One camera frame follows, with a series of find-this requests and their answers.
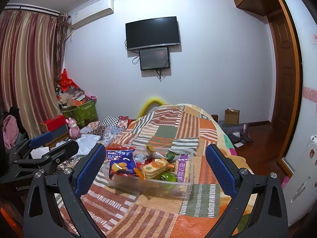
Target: green storage box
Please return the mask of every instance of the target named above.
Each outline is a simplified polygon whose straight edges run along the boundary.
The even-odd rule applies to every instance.
[[[77,121],[78,127],[80,128],[83,128],[88,123],[97,120],[98,118],[95,103],[93,100],[77,107],[62,109],[61,111],[67,119],[69,117],[74,118]]]

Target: blue gripper pad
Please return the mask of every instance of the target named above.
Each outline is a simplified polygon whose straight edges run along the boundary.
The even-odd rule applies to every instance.
[[[75,194],[80,197],[89,191],[91,184],[93,183],[96,175],[98,174],[103,162],[106,159],[106,148],[102,144],[96,144],[90,153],[93,153],[90,160],[86,163],[83,170],[77,177],[77,185]]]
[[[53,134],[51,132],[46,132],[44,134],[42,134],[41,136],[38,136],[34,139],[32,139],[29,143],[29,148],[30,149],[37,149],[40,146],[43,146],[44,144],[52,141],[53,138]]]
[[[236,180],[232,173],[211,145],[207,146],[205,155],[206,160],[215,174],[224,194],[234,198],[237,193],[237,189]]]

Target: curtain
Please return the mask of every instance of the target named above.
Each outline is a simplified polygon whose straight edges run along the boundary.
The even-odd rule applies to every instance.
[[[64,62],[64,52],[66,44],[67,30],[69,27],[68,13],[61,12],[58,15],[55,31],[55,59],[56,59],[56,72],[54,72],[55,81],[58,83],[61,79],[61,70]]]
[[[29,136],[39,123],[61,111],[54,88],[57,18],[38,12],[5,10],[0,15],[0,78],[4,108],[20,109]]]

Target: red plastic bag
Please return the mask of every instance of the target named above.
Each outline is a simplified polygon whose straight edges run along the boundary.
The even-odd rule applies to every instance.
[[[63,70],[62,74],[61,74],[61,80],[59,82],[61,89],[63,92],[65,92],[70,86],[75,86],[77,88],[79,88],[75,82],[73,82],[72,79],[69,79],[67,77],[67,71],[66,69]]]

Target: television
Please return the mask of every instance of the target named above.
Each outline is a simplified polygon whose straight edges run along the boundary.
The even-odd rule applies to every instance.
[[[141,49],[139,52],[140,67],[142,71],[170,67],[169,50],[167,47]]]
[[[176,17],[139,20],[126,23],[126,49],[180,44]]]

